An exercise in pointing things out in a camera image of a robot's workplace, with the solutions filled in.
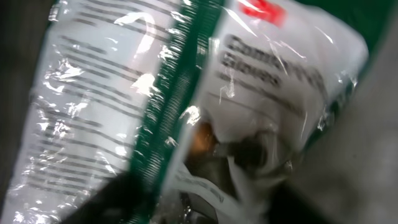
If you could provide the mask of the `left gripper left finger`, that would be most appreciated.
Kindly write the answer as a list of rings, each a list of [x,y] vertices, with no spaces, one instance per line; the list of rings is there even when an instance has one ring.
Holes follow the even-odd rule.
[[[65,217],[61,224],[147,223],[155,197],[138,175],[124,172]]]

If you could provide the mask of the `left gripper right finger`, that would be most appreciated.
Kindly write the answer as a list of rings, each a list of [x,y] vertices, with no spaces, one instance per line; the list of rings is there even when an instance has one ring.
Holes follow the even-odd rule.
[[[268,211],[270,224],[332,224],[289,184],[275,189]]]

